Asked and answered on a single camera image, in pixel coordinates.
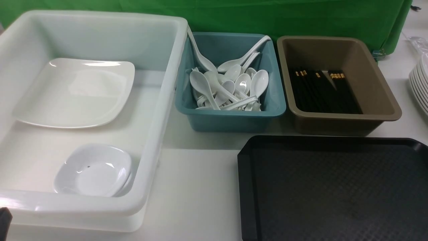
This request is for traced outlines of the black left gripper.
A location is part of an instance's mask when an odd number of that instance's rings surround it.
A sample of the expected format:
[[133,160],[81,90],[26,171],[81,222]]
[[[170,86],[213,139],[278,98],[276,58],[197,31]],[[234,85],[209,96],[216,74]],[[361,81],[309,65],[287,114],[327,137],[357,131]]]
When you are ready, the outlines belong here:
[[6,241],[13,216],[7,207],[0,208],[0,240]]

